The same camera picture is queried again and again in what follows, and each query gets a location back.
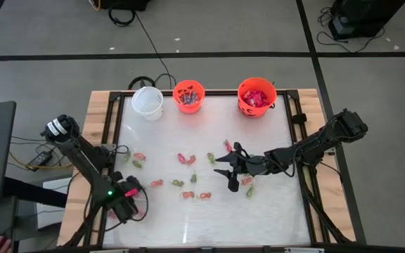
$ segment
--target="jack-o-lantern bucket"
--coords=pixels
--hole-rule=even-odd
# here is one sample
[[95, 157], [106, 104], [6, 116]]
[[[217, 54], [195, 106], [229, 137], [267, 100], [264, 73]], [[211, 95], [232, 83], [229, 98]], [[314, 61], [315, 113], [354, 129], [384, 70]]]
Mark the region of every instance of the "jack-o-lantern bucket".
[[[185, 104], [185, 98], [191, 100], [188, 95], [192, 93], [196, 93], [195, 102]], [[200, 109], [201, 104], [203, 104], [204, 97], [204, 87], [197, 81], [185, 80], [178, 83], [173, 89], [173, 100], [180, 111], [184, 113], [191, 114], [197, 112]]]
[[[260, 108], [255, 108], [248, 105], [245, 101], [243, 101], [242, 97], [247, 91], [251, 90], [263, 91], [266, 95], [266, 99], [269, 101], [269, 104]], [[237, 90], [237, 97], [238, 109], [246, 117], [260, 117], [265, 114], [268, 108], [270, 108], [271, 106], [274, 107], [274, 102], [276, 102], [277, 99], [277, 93], [273, 84], [268, 80], [260, 77], [252, 77], [246, 79], [240, 84]]]

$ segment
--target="metal frame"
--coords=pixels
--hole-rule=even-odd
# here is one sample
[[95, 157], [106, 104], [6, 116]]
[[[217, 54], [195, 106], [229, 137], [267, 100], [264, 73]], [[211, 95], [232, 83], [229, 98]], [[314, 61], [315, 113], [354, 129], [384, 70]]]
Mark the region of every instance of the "metal frame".
[[[285, 113], [287, 115], [287, 120], [288, 120], [288, 124], [289, 124], [289, 130], [290, 130], [290, 137], [292, 142], [297, 142], [297, 137], [296, 137], [296, 128], [295, 128], [295, 124], [292, 122], [292, 115], [293, 112], [290, 108], [290, 99], [294, 101], [295, 103], [295, 114], [299, 115], [302, 113], [302, 109], [301, 109], [301, 104], [300, 104], [300, 98], [298, 95], [297, 90], [277, 90], [276, 91], [278, 96], [283, 96], [284, 99], [284, 105], [285, 105]], [[162, 91], [163, 96], [172, 96], [172, 91]], [[126, 97], [129, 96], [133, 96], [134, 95], [134, 91], [114, 91], [111, 92], [109, 95], [109, 103], [108, 103], [108, 109], [107, 109], [107, 115], [106, 115], [106, 119], [105, 119], [105, 124], [104, 124], [104, 129], [103, 129], [103, 137], [101, 139], [101, 143], [102, 144], [106, 144], [108, 142], [108, 132], [109, 132], [109, 128], [110, 128], [110, 122], [112, 120], [112, 113], [113, 113], [113, 107], [115, 105], [115, 101], [118, 101], [118, 110], [117, 110], [117, 115], [116, 115], [116, 122], [115, 122], [115, 131], [114, 131], [114, 135], [113, 135], [113, 140], [112, 143], [117, 144], [118, 142], [118, 138], [120, 135], [120, 126], [121, 126], [121, 120], [122, 120], [122, 113], [123, 113], [123, 108], [124, 108], [124, 99]], [[205, 93], [206, 96], [237, 96], [237, 91], [236, 90], [212, 90], [212, 91], [206, 91]], [[300, 127], [300, 131], [301, 131], [301, 136], [303, 138], [307, 137], [307, 131], [306, 131], [306, 127], [305, 124], [298, 124], [298, 126]], [[300, 185], [302, 185], [302, 183], [305, 180], [304, 177], [304, 172], [303, 169], [300, 166], [297, 166], [297, 173], [298, 173], [298, 178], [300, 180]], [[321, 195], [319, 192], [319, 188], [318, 188], [318, 181], [316, 179], [316, 175], [314, 173], [310, 173], [310, 180], [311, 180], [311, 188], [314, 192], [314, 197], [316, 198], [316, 200], [321, 204]], [[304, 213], [306, 214], [306, 220], [307, 220], [307, 227], [309, 230], [309, 237], [311, 240], [311, 243], [316, 243], [316, 236], [315, 236], [315, 230], [314, 230], [314, 220], [312, 217], [312, 213], [311, 213], [311, 209], [310, 209], [310, 204], [307, 201], [306, 198], [302, 197], [302, 201], [303, 201], [303, 206], [304, 206]], [[103, 210], [103, 212], [101, 213], [101, 222], [100, 222], [100, 227], [99, 230], [103, 231], [105, 228], [105, 223], [106, 223], [106, 210]], [[325, 226], [323, 226], [323, 224], [320, 222], [321, 224], [321, 235], [323, 238], [323, 242], [330, 242], [329, 240], [329, 234], [328, 231], [326, 229]], [[84, 237], [84, 245], [88, 245], [90, 243], [90, 239], [91, 239], [91, 233], [87, 233]], [[104, 232], [99, 233], [98, 234], [98, 239], [97, 239], [97, 245], [102, 247], [103, 244], [103, 239], [104, 239]], [[222, 248], [217, 248], [217, 251], [242, 251], [243, 249], [246, 249], [248, 252], [266, 252], [266, 249], [269, 250], [280, 250], [283, 249], [282, 247], [270, 247], [270, 246], [263, 246], [263, 247], [247, 247], [247, 248], [242, 248], [242, 247], [232, 247], [232, 248], [226, 248], [226, 247], [222, 247]], [[169, 248], [169, 249], [161, 249], [161, 251], [170, 251], [170, 252], [178, 252], [181, 251], [182, 249], [180, 248]], [[185, 250], [186, 252], [190, 251], [190, 252], [199, 252], [201, 251], [201, 248], [194, 248], [194, 250], [186, 248]]]

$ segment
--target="floor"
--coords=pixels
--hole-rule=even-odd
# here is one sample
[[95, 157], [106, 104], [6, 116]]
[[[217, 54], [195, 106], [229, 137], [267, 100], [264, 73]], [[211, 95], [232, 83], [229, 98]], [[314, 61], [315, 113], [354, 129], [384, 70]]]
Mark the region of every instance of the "floor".
[[[319, 11], [332, 3], [162, 0], [139, 16], [178, 81], [234, 89], [247, 77], [264, 77], [276, 88], [318, 89], [327, 115], [357, 111], [370, 130], [344, 149], [366, 241], [405, 247], [405, 4], [381, 38], [349, 55], [316, 42], [327, 31], [316, 21]], [[353, 39], [346, 47], [365, 43]], [[163, 72], [138, 21], [116, 27], [86, 0], [0, 0], [0, 102], [18, 104], [14, 136], [39, 138], [62, 113], [82, 126], [92, 90], [125, 89], [137, 76]], [[34, 148], [11, 146], [23, 161]], [[26, 182], [69, 174], [7, 170]], [[22, 241], [21, 251], [45, 248], [55, 236]]]

